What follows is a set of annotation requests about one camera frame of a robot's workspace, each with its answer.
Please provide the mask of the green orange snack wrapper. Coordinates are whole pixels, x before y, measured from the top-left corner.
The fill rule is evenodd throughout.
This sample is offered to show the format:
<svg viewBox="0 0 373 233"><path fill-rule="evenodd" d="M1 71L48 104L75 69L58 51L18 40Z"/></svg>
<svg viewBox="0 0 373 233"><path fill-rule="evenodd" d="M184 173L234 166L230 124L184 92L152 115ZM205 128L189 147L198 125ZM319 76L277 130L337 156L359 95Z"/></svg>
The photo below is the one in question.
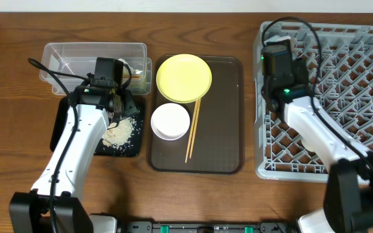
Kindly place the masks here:
<svg viewBox="0 0 373 233"><path fill-rule="evenodd" d="M135 74L135 75L131 75L131 76L129 76L128 74L124 74L123 76L122 76L122 78L124 79L124 80L128 80L129 78L131 78L131 79L135 79L135 80L140 80L141 78L142 78L142 76L141 75L139 75L139 74Z"/></svg>

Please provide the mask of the pile of rice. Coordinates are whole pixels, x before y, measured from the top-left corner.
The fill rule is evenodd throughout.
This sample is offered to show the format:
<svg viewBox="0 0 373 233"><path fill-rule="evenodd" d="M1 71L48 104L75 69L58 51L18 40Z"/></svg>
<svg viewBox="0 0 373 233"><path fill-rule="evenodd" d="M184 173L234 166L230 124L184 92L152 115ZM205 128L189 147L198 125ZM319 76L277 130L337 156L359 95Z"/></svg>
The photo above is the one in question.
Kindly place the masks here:
<svg viewBox="0 0 373 233"><path fill-rule="evenodd" d="M110 124L102 136L103 145L116 150L128 149L131 138L136 132L135 125L136 121L133 117Z"/></svg>

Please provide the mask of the white bowl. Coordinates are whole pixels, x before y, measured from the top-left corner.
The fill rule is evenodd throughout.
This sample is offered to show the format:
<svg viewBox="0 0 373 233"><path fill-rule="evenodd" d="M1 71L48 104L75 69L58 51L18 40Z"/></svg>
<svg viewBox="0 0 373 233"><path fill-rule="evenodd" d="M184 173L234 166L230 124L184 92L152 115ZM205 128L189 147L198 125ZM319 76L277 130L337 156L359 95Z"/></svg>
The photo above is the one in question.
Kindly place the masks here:
<svg viewBox="0 0 373 233"><path fill-rule="evenodd" d="M152 113L150 124L153 133L160 139L177 140L189 129L190 115L183 106L167 103Z"/></svg>

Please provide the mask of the yellow plate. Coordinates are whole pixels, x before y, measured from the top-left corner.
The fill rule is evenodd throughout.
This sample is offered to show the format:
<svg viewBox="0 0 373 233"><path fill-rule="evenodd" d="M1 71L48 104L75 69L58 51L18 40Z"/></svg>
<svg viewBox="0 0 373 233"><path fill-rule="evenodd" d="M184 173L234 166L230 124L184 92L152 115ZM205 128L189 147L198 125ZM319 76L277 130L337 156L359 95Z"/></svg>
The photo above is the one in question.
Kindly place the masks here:
<svg viewBox="0 0 373 233"><path fill-rule="evenodd" d="M187 104L202 98L212 84L212 71L202 58L177 54L159 66L156 85L169 101Z"/></svg>

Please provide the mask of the wooden chopstick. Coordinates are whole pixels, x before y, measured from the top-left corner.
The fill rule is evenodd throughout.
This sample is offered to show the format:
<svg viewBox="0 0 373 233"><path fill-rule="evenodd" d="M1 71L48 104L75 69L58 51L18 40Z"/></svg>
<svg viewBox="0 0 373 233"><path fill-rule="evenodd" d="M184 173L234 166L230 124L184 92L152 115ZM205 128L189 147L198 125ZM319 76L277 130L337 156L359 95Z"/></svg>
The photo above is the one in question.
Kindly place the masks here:
<svg viewBox="0 0 373 233"><path fill-rule="evenodd" d="M193 113L193 117L192 117L192 123L191 123L191 126L190 126L190 134L189 134L189 138L188 138L188 144L187 144L187 150L186 150L186 156L185 156L185 163L187 163L188 160L189 160L188 154L189 154L189 151L190 151L190 139L191 139L191 133L192 133L193 120L194 120L194 113Z"/></svg>
<svg viewBox="0 0 373 233"><path fill-rule="evenodd" d="M192 124L192 133L191 133L191 139L190 139L190 151L188 154L188 158L192 158L192 153L194 149L194 143L195 143L195 138L196 138L196 131L198 127L198 119L199 119L199 111L201 107L201 99L196 101L196 108L194 110L194 120Z"/></svg>

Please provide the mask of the white tissue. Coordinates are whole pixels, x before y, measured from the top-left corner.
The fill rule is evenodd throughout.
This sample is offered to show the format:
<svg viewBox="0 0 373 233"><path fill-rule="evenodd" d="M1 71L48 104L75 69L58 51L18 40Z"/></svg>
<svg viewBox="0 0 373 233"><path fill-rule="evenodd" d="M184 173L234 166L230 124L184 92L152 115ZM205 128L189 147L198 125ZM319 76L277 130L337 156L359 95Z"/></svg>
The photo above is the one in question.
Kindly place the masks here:
<svg viewBox="0 0 373 233"><path fill-rule="evenodd" d="M119 61L121 61L124 64L124 68L123 68L124 76L128 76L129 72L131 73L132 76L140 76L143 73L142 70L134 69L133 67L131 67L126 60L119 58Z"/></svg>

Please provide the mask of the white cup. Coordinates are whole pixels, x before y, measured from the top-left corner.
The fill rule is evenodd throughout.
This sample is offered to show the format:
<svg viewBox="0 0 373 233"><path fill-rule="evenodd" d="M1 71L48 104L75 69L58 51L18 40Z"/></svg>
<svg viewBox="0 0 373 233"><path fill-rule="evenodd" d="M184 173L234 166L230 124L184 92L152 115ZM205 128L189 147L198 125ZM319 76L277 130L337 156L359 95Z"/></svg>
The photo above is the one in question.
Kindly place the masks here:
<svg viewBox="0 0 373 233"><path fill-rule="evenodd" d="M315 149L313 147L313 141L312 139L310 138L302 138L301 139L301 142L302 142L302 145L304 146L304 148L310 152L314 152Z"/></svg>

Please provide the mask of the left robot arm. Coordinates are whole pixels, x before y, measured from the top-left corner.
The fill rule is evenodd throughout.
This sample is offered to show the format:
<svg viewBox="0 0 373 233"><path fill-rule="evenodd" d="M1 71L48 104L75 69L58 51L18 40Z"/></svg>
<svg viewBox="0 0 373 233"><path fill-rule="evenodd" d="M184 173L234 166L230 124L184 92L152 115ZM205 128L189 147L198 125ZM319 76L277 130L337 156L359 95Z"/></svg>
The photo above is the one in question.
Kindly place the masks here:
<svg viewBox="0 0 373 233"><path fill-rule="evenodd" d="M139 111L128 89L123 60L98 57L74 91L65 90L68 110L52 157L29 192L9 203L14 232L121 232L116 217L89 215L80 202L96 147L111 123Z"/></svg>

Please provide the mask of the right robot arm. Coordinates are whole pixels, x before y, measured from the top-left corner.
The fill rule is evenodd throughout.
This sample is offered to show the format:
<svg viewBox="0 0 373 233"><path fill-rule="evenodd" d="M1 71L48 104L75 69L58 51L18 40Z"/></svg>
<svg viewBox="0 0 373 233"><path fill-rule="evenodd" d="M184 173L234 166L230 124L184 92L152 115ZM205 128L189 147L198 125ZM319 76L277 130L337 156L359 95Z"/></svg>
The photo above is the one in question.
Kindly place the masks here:
<svg viewBox="0 0 373 233"><path fill-rule="evenodd" d="M373 228L373 151L348 137L308 86L306 63L294 58L290 41L261 50L268 110L293 128L328 171L324 204L300 217L300 232L366 232Z"/></svg>

